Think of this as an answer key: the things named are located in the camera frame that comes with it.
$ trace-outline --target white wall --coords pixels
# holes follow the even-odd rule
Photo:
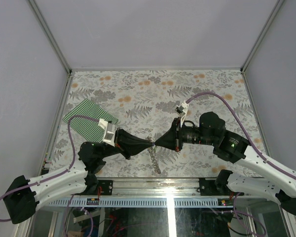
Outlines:
[[[72,68],[237,67],[277,0],[37,0]]]
[[[296,0],[286,1],[246,75],[273,158],[296,170]]]
[[[0,1],[0,196],[17,176],[37,175],[65,80],[26,1]],[[0,237],[13,229],[0,223]]]

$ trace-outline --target wire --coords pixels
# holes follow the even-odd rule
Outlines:
[[[240,235],[240,236],[250,236],[251,234],[243,234],[243,233],[239,233],[237,231],[235,231],[232,227],[228,226],[228,229],[230,229],[231,231],[235,232],[236,234]]]
[[[227,108],[230,110],[230,112],[232,113],[232,115],[235,117],[236,121],[238,122],[239,126],[241,127],[242,131],[244,132],[244,134],[246,135],[250,145],[252,146],[252,148],[256,151],[256,153],[262,158],[263,161],[265,161],[265,163],[268,163],[270,166],[272,166],[274,169],[276,169],[277,171],[280,171],[281,173],[287,175],[288,177],[296,180],[296,176],[286,172],[285,170],[281,169],[280,167],[276,166],[275,164],[273,164],[272,162],[268,161],[267,158],[265,158],[265,156],[262,154],[262,152],[259,151],[259,149],[256,147],[256,145],[253,143],[253,141],[251,140],[249,134],[247,133],[245,127],[242,125],[241,121],[239,120],[239,118],[237,117],[235,111],[231,108],[231,106],[227,103],[227,101],[225,101],[224,98],[222,98],[220,95],[217,95],[216,93],[207,91],[207,92],[201,92],[198,94],[193,95],[192,97],[190,97],[186,103],[190,103],[192,100],[194,100],[195,98],[197,98],[198,96],[201,95],[214,95],[217,98],[219,98],[226,106]]]
[[[90,229],[90,233],[88,234],[87,237],[91,237],[92,232],[93,232],[93,217],[92,217],[91,213],[88,212],[86,209],[83,208],[82,210],[85,211],[85,212],[90,216],[90,220],[91,220],[91,229]]]
[[[98,200],[99,200],[99,204],[100,204],[100,196],[101,196],[101,192],[102,192],[102,187],[99,186],[99,187],[98,187]]]
[[[43,179],[40,181],[40,183],[44,183],[46,181],[49,181],[51,179],[54,179],[54,178],[57,178],[65,173],[67,173],[71,168],[72,166],[74,165],[74,161],[75,161],[75,148],[74,148],[74,142],[73,142],[73,138],[72,138],[72,135],[71,135],[71,132],[70,132],[70,123],[73,119],[75,118],[82,118],[82,119],[87,119],[87,120],[90,120],[90,121],[94,121],[94,122],[99,122],[98,119],[95,119],[95,118],[91,118],[91,117],[88,117],[88,116],[84,116],[84,115],[74,115],[74,116],[71,116],[70,119],[68,120],[68,126],[67,126],[67,130],[68,130],[68,136],[69,136],[69,139],[70,139],[70,144],[73,148],[73,161],[71,162],[71,164],[69,165],[69,168],[68,169],[65,169],[64,171],[62,171],[61,173],[59,174],[55,174],[49,178],[46,178],[46,179]],[[19,187],[19,188],[16,188],[16,189],[13,189],[13,190],[10,190],[9,192],[6,192],[5,194],[3,194],[1,197],[0,197],[0,201],[2,199],[4,199],[6,196],[12,194],[12,193],[15,193],[17,191],[20,191],[20,190],[23,190],[23,189],[26,189],[26,188],[30,188],[32,186],[35,186],[35,185],[38,185],[39,183],[38,182],[35,182],[35,183],[32,183],[32,184],[28,184],[28,185],[25,185],[25,186],[22,186],[22,187]],[[11,219],[0,219],[0,222],[8,222],[8,221],[11,221]]]
[[[234,192],[231,192],[231,194],[230,194],[230,197],[229,197],[229,201],[231,201],[231,200],[232,200],[232,198],[233,198],[233,195],[234,195]]]
[[[102,223],[102,222],[104,222],[105,220],[113,220],[112,218],[105,218],[103,221],[101,221],[100,223],[99,223],[99,225]]]
[[[86,229],[88,229],[89,227],[91,227],[91,226],[86,226],[86,227],[83,227],[83,228],[81,229],[81,232],[82,232],[82,231],[84,231],[84,230],[86,230]]]
[[[241,194],[241,193],[237,193],[237,195],[235,196],[235,199],[233,200],[233,212],[236,214],[236,218],[237,218],[239,224],[240,224],[243,228],[245,228],[246,231],[247,231],[248,233],[251,233],[251,234],[253,234],[253,235],[255,235],[255,236],[258,236],[258,237],[264,237],[264,236],[266,236],[266,234],[267,234],[267,232],[266,232],[266,228],[265,228],[265,226],[264,226],[264,225],[263,225],[263,224],[262,224],[257,218],[255,218],[255,217],[252,216],[252,215],[249,215],[248,213],[245,213],[245,212],[241,212],[241,211],[237,211],[237,210],[236,210],[236,200],[237,200],[237,197],[238,197],[240,194]],[[257,223],[262,227],[264,233],[263,233],[262,235],[259,235],[259,234],[256,234],[256,233],[252,232],[248,227],[245,226],[245,224],[243,224],[243,222],[240,220],[238,214],[241,214],[241,215],[243,215],[243,216],[251,217],[255,222],[257,222]]]
[[[110,223],[109,227],[107,228],[106,232],[109,230],[109,228],[111,227],[111,225],[113,224],[113,222],[114,222],[114,219],[111,220],[111,223]]]
[[[238,215],[238,217],[239,217],[240,220],[243,220],[243,218],[241,216]],[[235,216],[233,216],[232,218],[237,219],[237,217],[235,217]]]
[[[202,211],[202,212],[213,212],[213,213],[215,213],[216,215],[219,215],[219,214],[224,214],[224,213],[232,213],[233,212],[233,210],[228,210],[228,211],[219,211],[219,210],[214,210],[214,209],[212,209],[212,208],[209,208],[210,209],[210,211],[209,210],[204,210],[204,211]]]

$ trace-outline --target patterned fabric surface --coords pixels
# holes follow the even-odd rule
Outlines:
[[[202,91],[223,96],[234,108],[248,133],[262,151],[255,116],[239,70],[190,71],[106,71],[75,72],[64,115],[88,98],[118,118],[118,126],[140,138],[159,138],[177,114],[173,106]],[[226,121],[226,129],[244,136],[227,107],[216,97],[205,95],[190,103],[186,120],[199,124],[202,113],[213,111]],[[84,139],[72,131],[76,153]],[[160,174],[154,171],[147,150],[126,160],[122,155],[105,158],[107,164],[98,177],[216,177],[221,169],[246,176],[254,172],[225,162],[213,155],[209,146],[184,144],[182,151],[157,147]],[[51,170],[69,164],[72,149],[67,125],[62,121]]]

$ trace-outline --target black bracket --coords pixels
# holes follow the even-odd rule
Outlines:
[[[101,196],[112,196],[113,180],[99,180],[98,189],[101,187]]]
[[[6,192],[28,185],[28,183],[24,175],[19,176],[13,180]],[[25,188],[3,198],[13,224],[19,224],[34,215],[36,205],[39,203],[35,201],[35,195],[36,192],[32,192],[31,188]]]
[[[197,191],[201,196],[221,196],[222,194],[217,190],[215,181],[216,178],[199,178],[199,188]]]
[[[283,190],[275,195],[281,202],[281,207],[296,216],[296,198],[288,196]]]

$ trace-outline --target white bracket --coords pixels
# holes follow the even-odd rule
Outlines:
[[[104,119],[99,119],[99,126],[104,129],[103,141],[113,147],[115,147],[115,125],[105,121]]]
[[[86,187],[84,179],[77,179],[72,182],[63,183],[62,187],[59,189],[53,190],[40,198],[39,204],[36,206],[36,211],[59,198],[82,193]]]
[[[177,105],[175,108],[175,111],[181,117],[180,123],[181,123],[181,127],[182,127],[184,120],[187,116],[187,112],[188,112],[188,104],[186,103],[186,101],[184,100],[180,105]]]
[[[82,183],[83,184],[82,187],[84,187],[85,189],[86,185],[84,184],[85,183],[84,178],[87,176],[88,171],[85,170],[84,163],[78,159],[74,161],[74,165],[72,166],[72,168],[68,170],[66,173],[64,173],[63,175],[43,183],[41,182],[44,179],[60,174],[61,172],[67,170],[68,168],[69,167],[66,166],[66,167],[57,169],[53,172],[31,178],[29,181],[29,184],[38,182],[38,185],[34,185],[31,187],[31,191],[36,192],[36,195],[34,196],[35,201],[41,202],[44,196],[48,198],[50,196],[52,198],[52,195],[51,195],[52,192],[55,192],[55,191],[59,192],[63,187],[66,187],[66,186],[68,186],[69,189],[76,187],[74,185],[76,183]]]
[[[246,177],[233,173],[228,178],[227,187],[235,193],[251,194],[281,204],[275,196],[281,189],[264,178]]]
[[[296,171],[284,166],[280,162],[265,154],[263,154],[263,156],[267,159],[267,161],[263,162],[262,158],[256,153],[252,146],[248,146],[246,148],[244,155],[246,158],[240,159],[235,164],[247,167],[250,170],[262,175],[265,179],[283,190],[288,196],[296,198],[296,180],[281,173],[268,162],[271,162],[275,166],[294,176],[296,176]]]

